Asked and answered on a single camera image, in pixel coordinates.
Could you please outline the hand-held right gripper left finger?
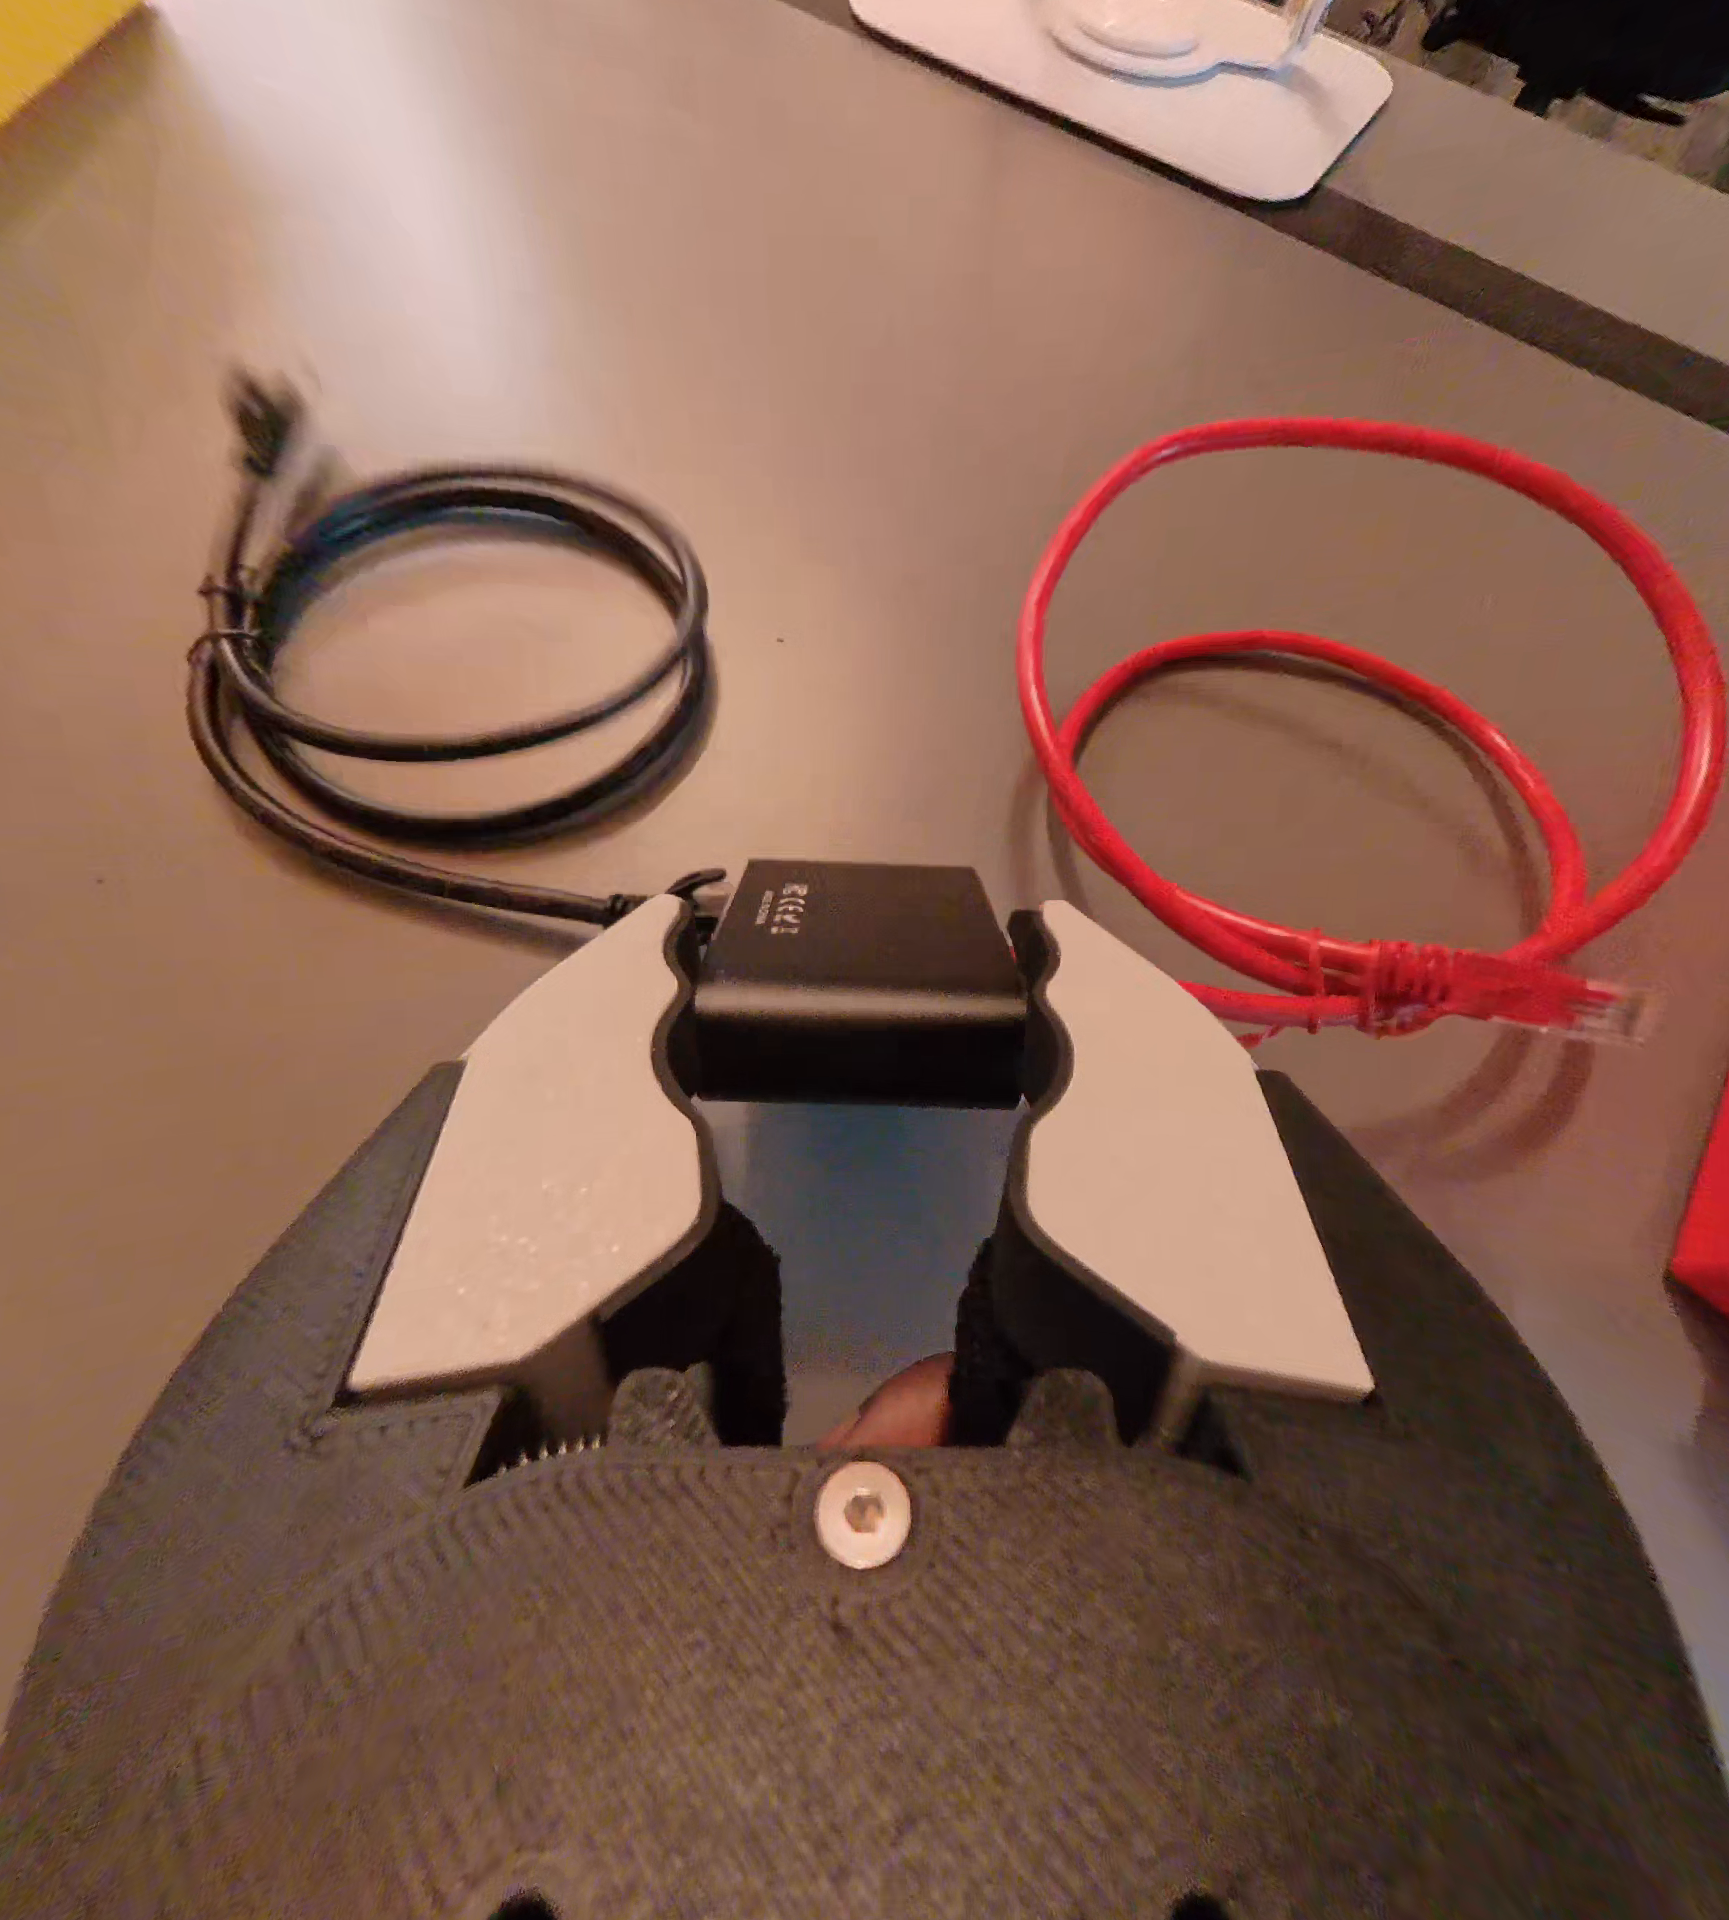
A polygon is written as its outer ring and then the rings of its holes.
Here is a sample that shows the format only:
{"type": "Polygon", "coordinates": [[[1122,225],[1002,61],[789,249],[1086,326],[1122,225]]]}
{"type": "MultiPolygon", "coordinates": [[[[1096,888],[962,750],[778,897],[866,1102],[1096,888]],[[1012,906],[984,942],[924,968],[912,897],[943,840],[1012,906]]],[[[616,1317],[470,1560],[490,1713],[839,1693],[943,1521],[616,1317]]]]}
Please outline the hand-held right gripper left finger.
{"type": "Polygon", "coordinates": [[[606,1321],[722,1206],[670,1064],[689,933],[684,900],[639,903],[468,1043],[347,1366],[352,1400],[511,1387],[550,1438],[606,1429],[606,1321]]]}

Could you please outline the black ethernet hub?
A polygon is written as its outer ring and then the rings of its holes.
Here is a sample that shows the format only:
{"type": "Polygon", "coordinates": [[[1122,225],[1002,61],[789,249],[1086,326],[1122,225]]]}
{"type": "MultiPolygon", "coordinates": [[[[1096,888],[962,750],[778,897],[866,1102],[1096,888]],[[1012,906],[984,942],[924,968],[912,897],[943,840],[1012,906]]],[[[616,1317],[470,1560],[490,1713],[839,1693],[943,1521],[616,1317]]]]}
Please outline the black ethernet hub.
{"type": "Polygon", "coordinates": [[[701,949],[696,1094],[1011,1109],[1025,1013],[971,867],[755,860],[701,949]]]}

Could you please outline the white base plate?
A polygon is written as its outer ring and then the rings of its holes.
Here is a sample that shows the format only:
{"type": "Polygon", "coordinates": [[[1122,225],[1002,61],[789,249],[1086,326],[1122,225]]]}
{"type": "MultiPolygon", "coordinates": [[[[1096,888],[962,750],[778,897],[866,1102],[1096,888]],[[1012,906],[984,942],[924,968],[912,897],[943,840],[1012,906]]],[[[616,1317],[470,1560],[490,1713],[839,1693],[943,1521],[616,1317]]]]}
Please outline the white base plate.
{"type": "Polygon", "coordinates": [[[1307,196],[1394,89],[1373,53],[1324,23],[1298,64],[1277,78],[1143,85],[1067,55],[1046,36],[1042,5],[851,3],[848,10],[905,53],[1251,204],[1307,196]]]}

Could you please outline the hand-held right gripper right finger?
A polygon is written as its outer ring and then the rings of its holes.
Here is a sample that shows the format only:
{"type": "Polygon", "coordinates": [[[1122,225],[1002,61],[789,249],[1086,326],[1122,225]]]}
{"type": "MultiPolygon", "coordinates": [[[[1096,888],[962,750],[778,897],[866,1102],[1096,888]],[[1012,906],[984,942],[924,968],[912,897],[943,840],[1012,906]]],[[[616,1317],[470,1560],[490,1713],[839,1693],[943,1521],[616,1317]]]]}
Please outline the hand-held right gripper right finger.
{"type": "Polygon", "coordinates": [[[998,1205],[998,1334],[1081,1369],[1122,1438],[1211,1387],[1357,1407],[1376,1379],[1235,1035],[1070,900],[1012,916],[1020,1119],[998,1205]]]}

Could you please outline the person's right hand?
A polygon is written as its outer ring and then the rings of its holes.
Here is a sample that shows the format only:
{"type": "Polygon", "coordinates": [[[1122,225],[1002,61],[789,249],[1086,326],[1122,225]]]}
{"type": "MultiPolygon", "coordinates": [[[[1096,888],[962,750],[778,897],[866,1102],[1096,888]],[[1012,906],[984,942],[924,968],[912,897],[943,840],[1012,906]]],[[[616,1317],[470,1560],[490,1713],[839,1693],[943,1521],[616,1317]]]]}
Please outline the person's right hand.
{"type": "Polygon", "coordinates": [[[949,1446],[953,1355],[933,1354],[882,1380],[817,1448],[827,1455],[928,1450],[949,1446]]]}

